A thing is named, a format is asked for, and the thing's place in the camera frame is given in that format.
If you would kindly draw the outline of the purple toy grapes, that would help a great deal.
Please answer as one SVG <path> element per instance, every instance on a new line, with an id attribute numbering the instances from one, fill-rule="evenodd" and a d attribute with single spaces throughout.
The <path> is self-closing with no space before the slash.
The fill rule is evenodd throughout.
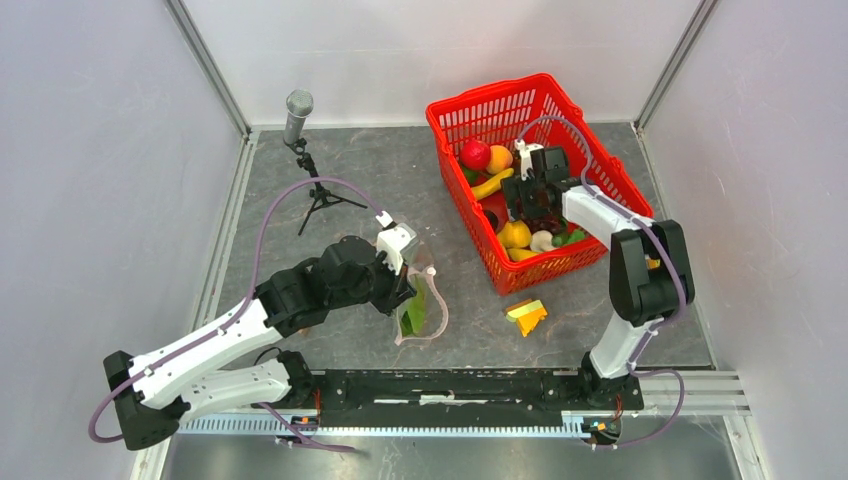
<path id="1" fill-rule="evenodd" d="M 523 221 L 532 233 L 547 230 L 558 234 L 566 230 L 566 222 L 546 194 L 520 197 L 510 207 L 510 215 L 513 220 Z"/>

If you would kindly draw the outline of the yellow toy cheese wedge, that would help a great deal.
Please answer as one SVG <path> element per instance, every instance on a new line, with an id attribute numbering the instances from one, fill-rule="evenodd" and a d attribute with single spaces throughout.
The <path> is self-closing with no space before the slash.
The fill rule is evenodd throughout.
<path id="1" fill-rule="evenodd" d="M 508 307 L 505 316 L 523 337 L 527 337 L 548 316 L 548 311 L 541 300 L 528 299 Z"/>

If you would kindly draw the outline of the green toy bean pod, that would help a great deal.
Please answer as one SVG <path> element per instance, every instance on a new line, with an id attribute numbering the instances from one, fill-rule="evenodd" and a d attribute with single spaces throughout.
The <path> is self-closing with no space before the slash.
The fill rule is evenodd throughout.
<path id="1" fill-rule="evenodd" d="M 400 331 L 403 337 L 419 336 L 425 326 L 428 311 L 429 287 L 419 275 L 410 278 L 416 294 L 406 304 L 406 310 L 400 317 Z"/>

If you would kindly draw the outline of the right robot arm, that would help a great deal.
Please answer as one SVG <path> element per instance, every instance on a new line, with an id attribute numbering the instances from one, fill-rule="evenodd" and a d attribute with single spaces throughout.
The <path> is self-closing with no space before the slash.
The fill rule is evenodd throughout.
<path id="1" fill-rule="evenodd" d="M 518 141 L 515 149 L 519 171 L 501 183 L 510 218 L 559 215 L 609 251 L 614 314 L 601 340 L 584 356 L 577 382 L 580 400 L 602 408 L 633 378 L 650 338 L 694 299 L 683 229 L 673 220 L 656 221 L 634 212 L 584 175 L 572 176 L 561 147 Z"/>

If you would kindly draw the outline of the red plastic shopping basket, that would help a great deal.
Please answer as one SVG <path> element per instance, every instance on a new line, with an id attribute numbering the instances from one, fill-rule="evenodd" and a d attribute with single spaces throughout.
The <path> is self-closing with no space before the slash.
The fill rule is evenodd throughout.
<path id="1" fill-rule="evenodd" d="M 508 295 L 595 263 L 621 220 L 654 212 L 547 73 L 426 108 L 444 183 L 495 290 Z"/>

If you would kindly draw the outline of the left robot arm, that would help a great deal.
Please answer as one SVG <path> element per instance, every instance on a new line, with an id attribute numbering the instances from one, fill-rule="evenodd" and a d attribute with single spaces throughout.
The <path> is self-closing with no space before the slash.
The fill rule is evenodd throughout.
<path id="1" fill-rule="evenodd" d="M 280 400 L 306 405 L 314 381 L 300 355 L 238 370 L 227 364 L 323 323 L 334 310 L 370 304 L 393 314 L 416 294 L 408 274 L 419 246 L 402 225 L 380 232 L 374 243 L 345 236 L 250 288 L 230 311 L 185 337 L 147 354 L 108 355 L 104 403 L 115 408 L 117 440 L 138 451 L 217 410 Z"/>

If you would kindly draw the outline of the clear zip top bag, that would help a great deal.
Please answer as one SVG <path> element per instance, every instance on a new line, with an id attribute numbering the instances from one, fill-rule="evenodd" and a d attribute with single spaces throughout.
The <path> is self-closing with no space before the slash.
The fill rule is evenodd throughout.
<path id="1" fill-rule="evenodd" d="M 437 274 L 430 249 L 414 247 L 404 256 L 406 272 L 402 278 L 414 295 L 406 299 L 394 313 L 394 343 L 428 342 L 441 336 L 449 323 L 449 309 L 435 283 Z"/>

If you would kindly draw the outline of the microphone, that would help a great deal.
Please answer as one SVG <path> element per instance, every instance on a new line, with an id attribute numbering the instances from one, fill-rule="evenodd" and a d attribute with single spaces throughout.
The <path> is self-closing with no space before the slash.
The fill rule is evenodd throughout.
<path id="1" fill-rule="evenodd" d="M 305 170 L 310 178 L 319 176 L 312 155 L 307 152 L 307 140 L 303 137 L 302 132 L 307 118 L 311 115 L 314 109 L 314 98 L 312 94 L 304 89 L 293 90 L 286 98 L 287 117 L 283 130 L 284 144 L 297 155 L 297 166 Z M 366 208 L 365 204 L 345 198 L 343 196 L 332 193 L 324 187 L 320 182 L 314 183 L 309 190 L 312 205 L 308 209 L 304 220 L 298 230 L 298 235 L 301 236 L 312 217 L 312 215 L 323 209 L 327 209 L 339 204 L 350 204 L 358 208 Z"/>

